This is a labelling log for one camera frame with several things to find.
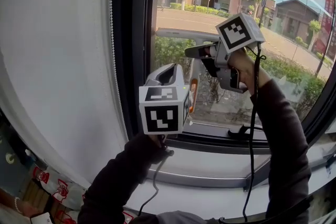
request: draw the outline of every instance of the green shrub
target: green shrub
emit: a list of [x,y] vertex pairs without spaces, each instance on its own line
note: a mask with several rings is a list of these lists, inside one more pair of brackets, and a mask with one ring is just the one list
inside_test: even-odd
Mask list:
[[[323,55],[322,55],[321,53],[319,53],[319,52],[316,52],[316,56],[317,56],[317,58],[319,58],[320,60],[321,60],[322,57],[323,57]],[[330,60],[327,59],[327,58],[324,58],[324,59],[323,59],[323,62],[324,62],[327,66],[329,66],[329,67],[332,66],[332,61],[330,61]]]
[[170,8],[181,9],[181,4],[180,3],[170,3]]
[[296,37],[295,38],[295,42],[299,45],[301,45],[303,43],[303,39],[301,37]]
[[308,49],[308,47],[309,47],[309,45],[307,43],[303,42],[303,39],[301,37],[296,37],[295,38],[295,43],[304,47],[304,48],[306,48],[306,49]]
[[189,74],[191,59],[186,58],[184,50],[195,45],[195,41],[184,38],[156,37],[154,67],[178,63],[183,68],[184,77]]
[[305,42],[302,42],[301,45],[304,46],[306,49],[308,49],[308,47],[309,47],[309,45],[307,43],[305,43]]
[[259,19],[259,18],[255,18],[254,20],[256,21],[257,25],[259,26],[260,19]]
[[[181,9],[181,4],[180,3],[170,3],[170,8]],[[184,10],[193,12],[193,11],[195,11],[195,5],[184,5]],[[230,15],[229,13],[227,13],[223,10],[219,10],[219,9],[215,9],[215,8],[207,8],[207,7],[203,7],[203,6],[196,6],[196,11],[201,12],[201,13],[214,14],[214,15],[218,15],[218,16],[221,16],[221,17],[225,17],[225,18],[228,18],[229,15]]]
[[322,59],[322,54],[321,54],[321,53],[316,52],[316,56],[317,56],[317,58],[319,58],[320,60]]
[[[252,52],[249,51],[248,54],[253,59],[256,58]],[[321,94],[325,80],[316,78],[312,72],[286,58],[268,57],[266,60],[262,60],[260,65],[272,77],[282,78],[286,76],[287,81],[296,85],[304,85],[303,95],[299,102],[293,104],[300,120],[303,120]]]
[[323,62],[325,62],[328,66],[332,66],[332,61],[330,61],[329,59],[327,59],[327,58],[324,58],[323,59]]

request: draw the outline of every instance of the hedge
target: hedge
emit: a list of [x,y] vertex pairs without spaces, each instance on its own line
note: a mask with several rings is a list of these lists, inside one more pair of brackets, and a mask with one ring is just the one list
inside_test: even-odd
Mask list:
[[295,38],[295,43],[304,47],[304,48],[306,48],[306,49],[308,49],[308,47],[309,47],[309,45],[307,43],[303,42],[303,39],[301,37],[296,37]]
[[[179,63],[183,67],[185,82],[187,82],[191,60],[184,56],[184,49],[194,45],[195,42],[190,39],[156,37],[155,68],[172,62]],[[248,54],[255,59],[255,56],[250,51]],[[326,81],[316,78],[310,70],[305,69],[303,66],[287,58],[267,55],[266,51],[263,51],[263,54],[267,56],[267,59],[262,60],[260,65],[266,72],[276,78],[286,76],[287,81],[298,86],[295,94],[301,94],[303,91],[300,100],[292,104],[299,118],[303,120],[315,104]],[[205,94],[210,96],[213,101],[218,102],[217,79],[211,78],[210,76],[205,76],[203,79],[207,79],[209,83]]]
[[[180,3],[170,3],[170,8],[172,9],[181,9],[182,4]],[[184,10],[188,10],[190,12],[195,11],[195,5],[184,5]],[[197,12],[202,12],[202,13],[208,13],[208,14],[214,14],[218,15],[220,17],[225,17],[228,18],[230,16],[230,13],[227,13],[223,10],[215,9],[215,8],[207,8],[203,6],[196,6],[196,11]]]
[[[322,54],[321,54],[321,53],[316,52],[316,56],[317,56],[317,58],[319,58],[320,60],[322,59]],[[323,62],[324,62],[326,65],[328,65],[328,66],[332,66],[332,62],[331,62],[329,59],[327,59],[327,58],[324,58],[324,59],[323,59]]]

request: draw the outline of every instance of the person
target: person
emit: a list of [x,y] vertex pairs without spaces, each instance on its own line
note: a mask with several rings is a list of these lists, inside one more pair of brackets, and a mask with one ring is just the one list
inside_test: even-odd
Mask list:
[[1,224],[29,224],[30,217],[41,212],[27,201],[14,198],[0,188],[0,223]]
[[[239,70],[240,80],[252,95],[251,100],[254,100],[253,60],[245,51],[239,50],[231,55],[229,65]],[[296,112],[276,82],[262,68],[259,71],[257,113],[271,152],[266,212],[266,217],[270,218],[308,197],[311,175],[306,156],[308,144]],[[127,142],[125,150],[108,162],[86,192],[78,224],[122,224],[123,206],[137,185],[145,180],[151,164],[158,163],[163,156],[164,151],[155,135],[139,134]],[[131,223],[218,223],[218,220],[206,222],[194,214],[176,211],[157,216],[139,216]],[[308,211],[286,223],[308,223]]]
[[161,10],[162,11],[164,10],[164,3],[165,3],[165,0],[161,0]]

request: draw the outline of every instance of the road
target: road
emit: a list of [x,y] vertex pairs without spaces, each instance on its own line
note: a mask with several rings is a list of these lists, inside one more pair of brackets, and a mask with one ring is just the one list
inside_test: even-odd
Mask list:
[[[225,18],[212,14],[187,12],[176,9],[165,9],[164,11],[158,9],[157,11],[156,29],[159,27],[175,28],[215,34],[217,33],[215,26],[225,20]],[[305,68],[315,72],[320,62],[316,56],[265,27],[263,27],[261,31],[266,39],[266,42],[263,43],[264,49],[292,59]],[[331,70],[328,67],[322,65],[319,76],[328,78],[330,72]]]

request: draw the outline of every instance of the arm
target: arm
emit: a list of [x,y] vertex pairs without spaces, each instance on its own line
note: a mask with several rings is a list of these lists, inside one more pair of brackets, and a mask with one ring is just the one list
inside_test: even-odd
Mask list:
[[85,194],[78,224],[112,221],[123,224],[123,206],[144,181],[151,164],[158,163],[165,155],[155,138],[137,135],[99,172]]
[[[17,208],[19,209],[20,212],[23,213],[25,217],[30,218],[34,215],[38,215],[41,213],[38,209],[31,206],[26,201],[21,201],[18,199],[16,203]],[[14,211],[17,211],[15,208],[15,198],[12,195],[5,192],[4,190],[2,190],[1,188],[0,188],[0,204],[3,204],[4,206],[13,209]]]
[[[254,94],[254,62],[243,52],[235,52],[229,63]],[[275,216],[308,196],[311,175],[306,156],[308,144],[301,122],[277,84],[260,68],[257,113],[271,151],[269,198],[266,217]],[[308,212],[295,223],[308,223]]]

